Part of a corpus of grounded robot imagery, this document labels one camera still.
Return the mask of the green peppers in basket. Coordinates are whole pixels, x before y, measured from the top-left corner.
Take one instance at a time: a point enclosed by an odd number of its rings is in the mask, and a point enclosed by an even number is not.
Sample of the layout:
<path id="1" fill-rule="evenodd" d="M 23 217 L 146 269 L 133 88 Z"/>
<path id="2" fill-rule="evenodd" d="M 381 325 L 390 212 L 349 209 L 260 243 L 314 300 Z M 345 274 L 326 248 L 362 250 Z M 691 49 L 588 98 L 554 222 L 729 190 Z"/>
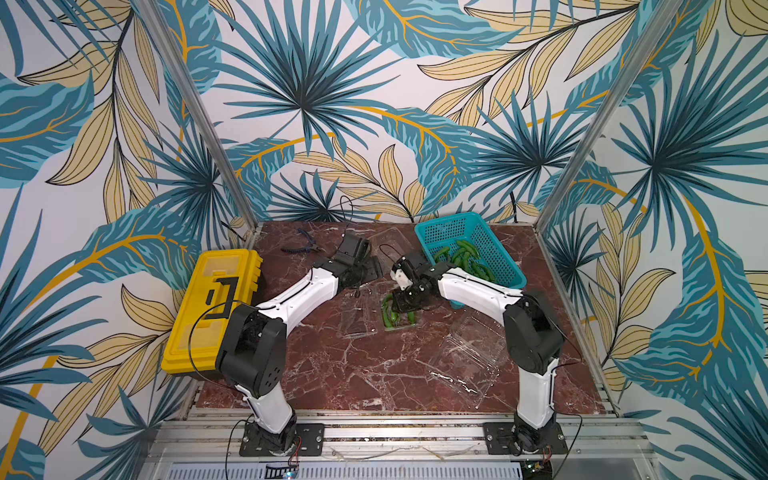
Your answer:
<path id="1" fill-rule="evenodd" d="M 469 241 L 457 240 L 452 245 L 440 248 L 433 257 L 436 263 L 450 262 L 480 279 L 496 281 L 495 274 L 481 259 L 478 248 Z"/>

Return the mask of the yellow plastic toolbox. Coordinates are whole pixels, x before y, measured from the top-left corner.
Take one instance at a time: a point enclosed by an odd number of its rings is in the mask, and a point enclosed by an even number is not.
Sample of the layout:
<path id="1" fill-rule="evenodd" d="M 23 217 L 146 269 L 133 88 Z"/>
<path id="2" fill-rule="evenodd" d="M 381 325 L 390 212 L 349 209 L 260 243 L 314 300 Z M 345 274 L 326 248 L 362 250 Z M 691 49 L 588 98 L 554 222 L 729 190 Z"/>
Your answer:
<path id="1" fill-rule="evenodd" d="M 232 311 L 252 302 L 263 259 L 254 250 L 204 252 L 170 332 L 161 368 L 169 375 L 211 372 Z"/>

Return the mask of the aluminium frame post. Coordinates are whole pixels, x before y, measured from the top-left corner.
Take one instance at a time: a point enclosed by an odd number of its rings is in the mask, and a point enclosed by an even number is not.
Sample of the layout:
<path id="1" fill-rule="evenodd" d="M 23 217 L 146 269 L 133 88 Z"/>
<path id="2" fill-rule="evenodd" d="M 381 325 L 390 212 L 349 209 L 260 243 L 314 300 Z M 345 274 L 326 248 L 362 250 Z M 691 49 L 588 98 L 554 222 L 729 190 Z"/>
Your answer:
<path id="1" fill-rule="evenodd" d="M 238 213 L 244 219 L 248 230 L 256 234 L 260 228 L 259 222 L 250 208 L 250 203 L 243 193 L 232 164 L 205 110 L 201 96 L 183 59 L 182 50 L 175 45 L 169 25 L 155 1 L 139 0 L 135 4 L 146 25 L 150 38 L 154 41 L 161 58 L 166 62 L 170 76 L 179 90 L 181 99 L 188 106 L 191 119 L 199 129 L 199 133 L 211 152 L 224 184 L 232 194 Z"/>
<path id="2" fill-rule="evenodd" d="M 653 54 L 657 42 L 661 39 L 681 5 L 681 0 L 662 1 L 658 9 L 654 11 L 648 27 L 639 35 L 637 46 L 630 52 L 626 65 L 618 72 L 612 88 L 607 92 L 606 98 L 595 113 L 584 138 L 578 144 L 569 164 L 563 169 L 558 183 L 535 222 L 534 229 L 537 233 L 541 233 L 552 223 L 557 207 L 566 196 L 569 185 L 575 180 L 605 125 L 644 69 L 644 65 Z"/>

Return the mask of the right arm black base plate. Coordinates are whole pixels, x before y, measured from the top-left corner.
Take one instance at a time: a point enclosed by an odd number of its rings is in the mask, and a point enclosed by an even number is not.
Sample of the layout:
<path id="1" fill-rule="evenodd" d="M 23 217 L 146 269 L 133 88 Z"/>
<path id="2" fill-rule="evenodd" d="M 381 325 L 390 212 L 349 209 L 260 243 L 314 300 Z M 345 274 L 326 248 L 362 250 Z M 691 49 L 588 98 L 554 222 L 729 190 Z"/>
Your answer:
<path id="1" fill-rule="evenodd" d="M 483 439 L 489 455 L 565 454 L 565 435 L 557 422 L 534 429 L 514 422 L 482 424 Z"/>

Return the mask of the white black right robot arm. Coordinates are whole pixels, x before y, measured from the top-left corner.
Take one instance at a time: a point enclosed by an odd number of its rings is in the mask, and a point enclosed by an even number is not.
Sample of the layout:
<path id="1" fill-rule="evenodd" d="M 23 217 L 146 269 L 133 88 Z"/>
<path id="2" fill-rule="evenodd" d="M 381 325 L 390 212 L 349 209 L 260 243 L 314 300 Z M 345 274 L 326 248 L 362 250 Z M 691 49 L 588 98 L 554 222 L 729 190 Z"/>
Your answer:
<path id="1" fill-rule="evenodd" d="M 547 299 L 497 285 L 451 262 L 433 264 L 416 251 L 394 262 L 391 278 L 397 284 L 392 291 L 396 312 L 422 310 L 431 298 L 440 297 L 502 325 L 506 350 L 519 371 L 518 431 L 541 437 L 557 426 L 555 378 L 566 335 Z"/>

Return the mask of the left aluminium frame post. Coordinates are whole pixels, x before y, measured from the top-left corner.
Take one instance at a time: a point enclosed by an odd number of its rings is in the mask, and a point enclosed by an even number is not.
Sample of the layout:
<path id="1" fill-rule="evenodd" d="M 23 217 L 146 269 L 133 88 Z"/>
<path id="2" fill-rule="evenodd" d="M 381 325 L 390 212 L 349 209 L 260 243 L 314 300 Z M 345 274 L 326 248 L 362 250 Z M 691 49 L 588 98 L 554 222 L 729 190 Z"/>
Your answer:
<path id="1" fill-rule="evenodd" d="M 256 234 L 260 228 L 259 222 L 250 208 L 250 203 L 243 193 L 232 164 L 205 110 L 201 96 L 183 59 L 182 50 L 175 45 L 169 25 L 155 1 L 139 0 L 135 4 L 146 25 L 150 38 L 154 41 L 161 58 L 166 62 L 170 76 L 179 90 L 181 99 L 188 106 L 191 119 L 199 129 L 199 133 L 211 152 L 224 184 L 232 194 L 238 213 L 244 219 L 248 230 Z"/>

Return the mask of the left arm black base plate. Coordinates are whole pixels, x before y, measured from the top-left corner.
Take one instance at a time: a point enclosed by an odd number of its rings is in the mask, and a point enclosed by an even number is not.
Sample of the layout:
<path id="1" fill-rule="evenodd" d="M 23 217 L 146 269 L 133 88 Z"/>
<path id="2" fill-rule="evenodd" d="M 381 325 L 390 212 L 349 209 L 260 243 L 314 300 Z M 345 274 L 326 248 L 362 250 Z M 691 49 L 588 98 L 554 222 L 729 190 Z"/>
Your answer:
<path id="1" fill-rule="evenodd" d="M 282 433 L 271 433 L 249 422 L 242 437 L 239 455 L 242 457 L 288 456 L 299 458 L 322 455 L 325 437 L 323 424 L 289 424 Z"/>

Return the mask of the right aluminium frame post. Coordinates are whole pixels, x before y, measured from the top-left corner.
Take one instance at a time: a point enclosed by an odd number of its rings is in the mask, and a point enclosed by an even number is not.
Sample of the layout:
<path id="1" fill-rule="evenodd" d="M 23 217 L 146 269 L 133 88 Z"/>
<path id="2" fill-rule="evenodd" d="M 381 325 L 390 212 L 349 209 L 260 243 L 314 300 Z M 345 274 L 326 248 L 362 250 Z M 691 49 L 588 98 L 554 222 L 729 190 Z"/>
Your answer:
<path id="1" fill-rule="evenodd" d="M 648 27 L 639 35 L 637 46 L 630 52 L 626 65 L 618 72 L 612 88 L 607 92 L 606 98 L 595 113 L 584 138 L 578 144 L 569 164 L 563 169 L 558 183 L 535 222 L 534 229 L 537 233 L 541 233 L 552 223 L 557 207 L 566 196 L 569 185 L 575 180 L 605 125 L 644 69 L 644 65 L 653 54 L 657 42 L 661 39 L 681 5 L 681 0 L 662 1 L 658 9 L 654 11 Z"/>

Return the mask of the clear clamshell pepper container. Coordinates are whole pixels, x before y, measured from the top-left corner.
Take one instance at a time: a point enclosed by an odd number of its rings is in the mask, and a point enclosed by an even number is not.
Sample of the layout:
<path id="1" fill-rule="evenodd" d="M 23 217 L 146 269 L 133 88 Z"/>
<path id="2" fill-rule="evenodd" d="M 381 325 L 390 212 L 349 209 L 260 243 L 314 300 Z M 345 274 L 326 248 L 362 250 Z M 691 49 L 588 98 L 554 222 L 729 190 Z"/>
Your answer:
<path id="1" fill-rule="evenodd" d="M 396 260 L 416 249 L 416 245 L 399 229 L 390 227 L 370 238 L 371 253 L 388 275 Z"/>
<path id="2" fill-rule="evenodd" d="M 392 284 L 383 282 L 344 293 L 338 336 L 343 339 L 359 339 L 418 325 L 422 317 L 420 312 L 394 311 L 394 289 Z"/>

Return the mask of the teal perforated plastic basket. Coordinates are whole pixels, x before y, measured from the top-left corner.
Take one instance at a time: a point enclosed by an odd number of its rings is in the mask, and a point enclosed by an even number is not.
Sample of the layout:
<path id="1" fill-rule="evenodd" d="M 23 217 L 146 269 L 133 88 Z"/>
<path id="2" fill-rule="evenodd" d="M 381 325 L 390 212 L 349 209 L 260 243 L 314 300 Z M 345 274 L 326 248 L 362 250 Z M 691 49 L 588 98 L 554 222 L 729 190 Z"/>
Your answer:
<path id="1" fill-rule="evenodd" d="M 425 255 L 435 264 L 433 255 L 442 247 L 466 240 L 474 244 L 483 262 L 496 276 L 497 285 L 522 289 L 527 280 L 510 254 L 476 213 L 467 212 L 419 223 L 414 228 Z"/>

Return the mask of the white vented front panel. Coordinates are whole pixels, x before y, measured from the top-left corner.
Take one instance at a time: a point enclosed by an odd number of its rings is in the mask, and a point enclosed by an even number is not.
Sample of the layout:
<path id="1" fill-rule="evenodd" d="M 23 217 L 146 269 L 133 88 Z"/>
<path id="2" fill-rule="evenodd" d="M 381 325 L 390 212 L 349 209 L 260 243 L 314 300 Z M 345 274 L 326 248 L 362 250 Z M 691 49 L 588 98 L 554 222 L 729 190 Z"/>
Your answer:
<path id="1" fill-rule="evenodd" d="M 289 472 L 272 463 L 175 463 L 155 479 L 522 479 L 512 462 L 366 461 L 308 462 Z"/>

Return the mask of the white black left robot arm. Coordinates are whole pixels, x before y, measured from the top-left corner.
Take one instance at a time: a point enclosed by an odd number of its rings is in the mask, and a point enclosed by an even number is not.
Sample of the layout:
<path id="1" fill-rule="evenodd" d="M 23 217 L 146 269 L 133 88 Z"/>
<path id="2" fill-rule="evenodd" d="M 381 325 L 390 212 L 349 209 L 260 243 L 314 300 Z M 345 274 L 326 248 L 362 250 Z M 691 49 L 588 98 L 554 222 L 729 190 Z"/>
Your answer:
<path id="1" fill-rule="evenodd" d="M 371 242 L 345 234 L 329 258 L 320 258 L 294 285 L 257 306 L 234 308 L 221 341 L 215 371 L 243 395 L 264 433 L 281 436 L 295 423 L 295 411 L 281 387 L 287 339 L 315 309 L 345 290 L 382 276 Z"/>

